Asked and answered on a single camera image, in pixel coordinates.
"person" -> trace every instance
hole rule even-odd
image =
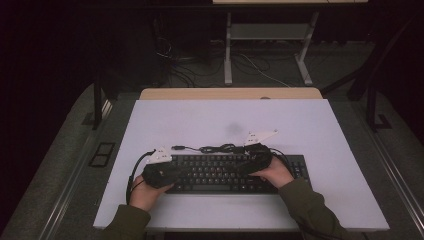
[[[298,223],[305,239],[351,239],[335,214],[325,206],[324,197],[302,178],[294,179],[284,164],[273,157],[268,168],[250,174],[269,181]],[[129,205],[120,205],[112,222],[103,230],[104,239],[143,239],[150,221],[149,211],[160,195],[172,185],[155,189],[141,176],[134,183]]]

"floor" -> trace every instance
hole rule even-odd
[[[226,87],[223,79],[223,47],[213,42],[212,60],[196,61],[180,53],[162,87]],[[297,42],[235,42],[233,44],[233,87],[302,87],[293,54]],[[305,59],[313,87],[321,89],[357,69],[373,49],[369,43],[314,44]],[[424,150],[383,95],[378,95],[377,113],[390,122],[391,129],[370,131],[365,124],[365,101],[346,98],[346,84],[325,97],[329,99],[339,124],[361,168],[390,230],[352,233],[354,239],[423,239],[413,211],[405,204],[401,189],[388,174],[387,159],[418,203],[424,202]],[[125,133],[139,92],[125,92],[104,105],[104,120],[92,130],[93,88],[75,102],[60,132],[40,166],[1,239],[99,239],[101,231],[92,227],[113,161]],[[100,142],[116,143],[105,168],[87,166]],[[221,234],[224,239],[246,239],[242,234]],[[206,239],[204,235],[172,235],[165,239]],[[257,234],[255,239],[282,239],[278,234]]]

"background desk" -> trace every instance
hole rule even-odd
[[[128,175],[143,153],[160,146],[239,144],[248,131],[269,129],[278,129],[279,134],[264,144],[286,154],[305,156],[313,188],[324,195],[327,206],[343,226],[358,231],[388,229],[334,114],[323,99],[137,101],[94,226],[109,224],[117,206],[125,202]],[[159,199],[151,215],[149,231],[297,229],[281,199],[270,195],[167,194]]]

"keyboard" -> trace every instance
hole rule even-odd
[[[248,155],[172,155],[171,163],[187,169],[174,187],[173,194],[277,194],[278,190],[259,177],[236,173],[234,166],[249,160]],[[294,178],[303,177],[310,184],[303,155],[286,155]]]

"forearm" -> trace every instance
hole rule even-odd
[[[334,213],[325,206],[324,197],[312,191],[303,179],[296,179],[279,189],[290,216],[310,229],[340,239],[351,239]],[[306,239],[315,239],[306,234]]]
[[[150,214],[128,205],[120,205],[112,222],[103,231],[106,240],[139,240],[144,238]]]

